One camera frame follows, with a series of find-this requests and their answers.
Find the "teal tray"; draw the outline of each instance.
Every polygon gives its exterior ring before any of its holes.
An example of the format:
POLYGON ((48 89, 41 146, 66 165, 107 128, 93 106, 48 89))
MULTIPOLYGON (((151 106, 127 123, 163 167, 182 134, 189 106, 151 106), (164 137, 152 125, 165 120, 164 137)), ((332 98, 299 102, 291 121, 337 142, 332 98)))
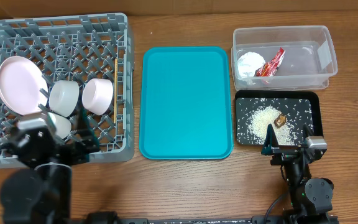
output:
POLYGON ((230 155, 230 76, 223 49, 157 47, 146 52, 139 148, 149 159, 230 155))

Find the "red snack wrapper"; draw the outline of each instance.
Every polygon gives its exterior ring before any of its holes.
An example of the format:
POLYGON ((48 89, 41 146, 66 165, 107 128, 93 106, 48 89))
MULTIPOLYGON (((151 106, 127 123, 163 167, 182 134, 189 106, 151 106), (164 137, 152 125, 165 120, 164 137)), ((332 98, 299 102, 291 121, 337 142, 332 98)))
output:
POLYGON ((264 66, 257 70, 256 76, 258 77, 271 77, 274 76, 278 67, 281 65, 284 58, 285 50, 280 48, 274 58, 267 62, 264 66))

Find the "wooden table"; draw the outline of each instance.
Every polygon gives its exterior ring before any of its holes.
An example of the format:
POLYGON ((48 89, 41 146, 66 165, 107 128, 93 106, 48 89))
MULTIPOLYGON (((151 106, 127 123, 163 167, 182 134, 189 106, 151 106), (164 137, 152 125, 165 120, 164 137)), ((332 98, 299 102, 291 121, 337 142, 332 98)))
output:
MULTIPOLYGON (((128 162, 75 167, 73 217, 98 210, 115 210, 122 218, 153 219, 263 215, 286 187, 280 169, 270 166, 270 157, 261 156, 260 147, 235 143, 232 154, 222 161, 150 161, 141 155, 143 55, 151 47, 216 45, 230 60, 232 33, 238 27, 326 25, 339 72, 327 89, 316 91, 328 151, 311 165, 311 173, 335 184, 331 214, 341 223, 358 223, 358 11, 130 17, 129 21, 135 35, 135 156, 128 162)), ((232 100, 235 92, 231 82, 232 100)), ((12 172, 0 170, 0 185, 12 172)), ((278 204, 273 213, 281 213, 283 207, 288 208, 288 202, 278 204)))

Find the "plastic container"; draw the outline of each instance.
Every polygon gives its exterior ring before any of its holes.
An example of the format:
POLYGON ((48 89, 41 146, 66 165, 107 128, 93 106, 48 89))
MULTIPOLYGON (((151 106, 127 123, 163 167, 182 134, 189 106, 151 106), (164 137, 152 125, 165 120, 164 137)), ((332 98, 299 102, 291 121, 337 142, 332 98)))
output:
POLYGON ((334 45, 325 26, 256 27, 233 33, 232 72, 237 90, 315 90, 328 86, 338 71, 334 45), (238 59, 247 52, 274 58, 285 50, 283 62, 273 77, 241 78, 238 59))
MULTIPOLYGON (((54 82, 76 81, 82 90, 92 78, 117 83, 117 122, 110 112, 102 116, 90 113, 88 120, 100 141, 100 152, 89 155, 90 162, 127 161, 134 155, 134 107, 132 104, 132 73, 134 69, 134 38, 127 16, 122 13, 84 16, 46 17, 36 19, 0 20, 0 65, 19 55, 33 61, 42 71, 50 93, 54 82)), ((48 105, 39 106, 51 112, 48 105)), ((4 130, 20 116, 0 99, 0 143, 6 141, 4 130)), ((68 117, 74 122, 75 117, 68 117)), ((71 130, 60 144, 77 141, 71 130)), ((23 167, 4 151, 0 168, 23 167)))

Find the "white cup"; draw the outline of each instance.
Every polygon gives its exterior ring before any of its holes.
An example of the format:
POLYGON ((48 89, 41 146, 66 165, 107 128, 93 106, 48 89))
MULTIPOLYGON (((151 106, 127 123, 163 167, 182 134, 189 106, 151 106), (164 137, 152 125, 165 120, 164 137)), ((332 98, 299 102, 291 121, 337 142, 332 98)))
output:
POLYGON ((55 82, 49 96, 49 107, 54 112, 67 117, 77 105, 80 89, 74 81, 60 80, 55 82))
POLYGON ((96 115, 102 115, 109 109, 113 97, 113 86, 110 80, 93 78, 82 92, 84 108, 96 115))
POLYGON ((54 113, 48 113, 48 115, 56 127, 55 135, 59 136, 62 139, 67 137, 71 131, 70 121, 68 119, 66 119, 60 115, 54 114, 54 113))

